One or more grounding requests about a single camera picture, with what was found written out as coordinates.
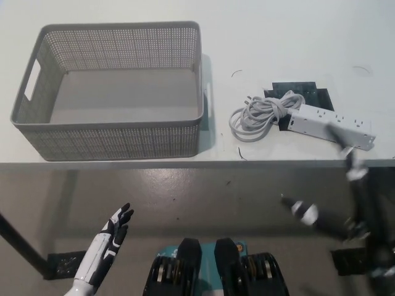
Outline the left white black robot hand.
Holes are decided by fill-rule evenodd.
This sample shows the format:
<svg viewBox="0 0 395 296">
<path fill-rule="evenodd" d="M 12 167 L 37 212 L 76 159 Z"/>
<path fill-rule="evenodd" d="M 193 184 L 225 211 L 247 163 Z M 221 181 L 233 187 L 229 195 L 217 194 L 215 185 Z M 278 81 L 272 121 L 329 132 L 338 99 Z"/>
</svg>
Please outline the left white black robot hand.
<svg viewBox="0 0 395 296">
<path fill-rule="evenodd" d="M 134 210 L 126 203 L 119 208 L 96 234 L 75 275 L 75 281 L 84 282 L 98 290 L 109 272 L 128 231 L 128 222 Z"/>
</svg>

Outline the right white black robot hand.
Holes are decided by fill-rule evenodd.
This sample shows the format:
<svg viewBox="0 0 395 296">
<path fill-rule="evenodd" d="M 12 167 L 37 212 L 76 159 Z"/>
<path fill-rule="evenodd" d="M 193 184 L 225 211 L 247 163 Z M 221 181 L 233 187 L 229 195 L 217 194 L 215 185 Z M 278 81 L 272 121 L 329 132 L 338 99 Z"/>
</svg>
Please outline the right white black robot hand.
<svg viewBox="0 0 395 296">
<path fill-rule="evenodd" d="M 325 129 L 329 137 L 339 145 L 340 152 L 344 156 L 346 179 L 349 182 L 354 201 L 353 216 L 345 220 L 334 212 L 320 210 L 314 203 L 307 203 L 290 197 L 282 197 L 281 203 L 302 224 L 334 239 L 348 241 L 357 237 L 372 236 L 374 235 L 375 224 L 372 222 L 368 208 L 368 198 L 364 193 L 368 168 L 355 158 L 354 148 L 346 141 L 344 133 L 338 126 L 329 123 Z"/>
</svg>

